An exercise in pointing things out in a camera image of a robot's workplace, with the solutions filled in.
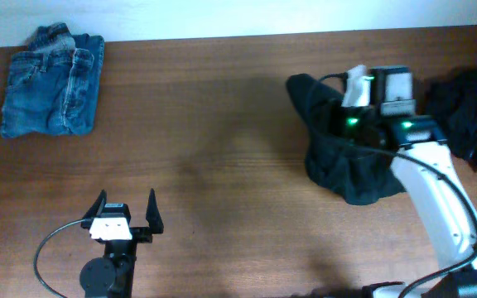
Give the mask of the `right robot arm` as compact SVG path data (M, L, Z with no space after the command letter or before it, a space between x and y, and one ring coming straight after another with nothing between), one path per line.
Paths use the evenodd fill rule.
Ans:
M410 284L365 286L365 297L477 297L477 211L451 160L446 136L430 116L416 113L412 72L401 65L339 74L344 108L371 108L376 118L343 121L350 146L392 159L390 169L409 194L436 252L439 269Z

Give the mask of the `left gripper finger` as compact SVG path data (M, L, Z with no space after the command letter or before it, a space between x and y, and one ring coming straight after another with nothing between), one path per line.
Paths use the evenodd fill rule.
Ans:
M92 219L96 217L105 206L107 202L107 192L106 190L101 190L98 198L93 202L91 207L86 211L82 219Z
M146 221L152 234L163 234L164 223L157 206L157 198L154 189L150 190L147 203Z

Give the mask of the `black jeans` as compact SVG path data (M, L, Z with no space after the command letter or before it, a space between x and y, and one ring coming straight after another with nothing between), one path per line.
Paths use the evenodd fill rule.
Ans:
M350 145L376 119L372 108L344 107L342 93L309 74L290 76L286 89L308 131L310 180L352 205L374 204L405 191L390 170L389 157Z

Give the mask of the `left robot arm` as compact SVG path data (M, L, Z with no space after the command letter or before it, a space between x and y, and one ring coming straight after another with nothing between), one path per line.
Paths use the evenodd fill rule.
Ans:
M102 190L84 214L81 228L90 238L104 245L102 257L88 261L80 271L79 283L86 297L130 297L137 261L137 246L151 243L153 236L164 232L156 194L150 191L145 214L146 226L132 227L125 203L109 203Z

